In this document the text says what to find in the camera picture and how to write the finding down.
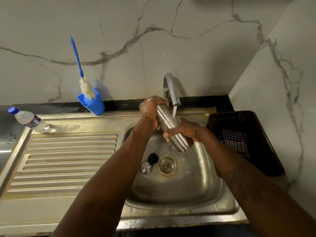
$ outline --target striped cloth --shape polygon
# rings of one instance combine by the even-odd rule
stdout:
[[[222,129],[219,140],[242,157],[250,158],[247,148],[247,135],[245,133]]]

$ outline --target blue brush handle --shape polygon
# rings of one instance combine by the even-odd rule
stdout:
[[[71,42],[72,48],[73,48],[73,50],[74,50],[75,57],[76,57],[76,59],[77,59],[80,77],[83,78],[83,77],[84,77],[83,70],[81,69],[81,64],[80,64],[80,60],[79,60],[77,48],[76,48],[76,45],[75,45],[75,41],[73,40],[72,37],[70,37],[70,42]]]

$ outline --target hand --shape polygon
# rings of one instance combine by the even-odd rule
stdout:
[[[190,122],[184,118],[181,118],[181,123],[179,126],[170,129],[168,132],[164,132],[163,136],[164,138],[169,138],[172,137],[176,134],[181,134],[187,137],[191,137],[194,141],[198,141],[199,140],[199,134],[205,129],[205,127],[196,124],[194,122]]]
[[[157,106],[160,104],[165,105],[167,104],[167,101],[159,96],[151,96],[139,105],[141,115],[152,120],[154,129],[158,128],[158,121],[156,119],[156,116]]]

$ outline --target plastic water bottle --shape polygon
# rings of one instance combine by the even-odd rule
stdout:
[[[49,124],[31,112],[19,111],[19,109],[15,107],[11,107],[8,112],[13,114],[19,123],[37,132],[45,133],[50,129]]]

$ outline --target white brush bristles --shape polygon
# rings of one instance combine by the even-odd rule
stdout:
[[[95,92],[85,77],[80,78],[80,88],[81,88],[81,93],[84,94],[86,98],[88,99],[95,98]]]

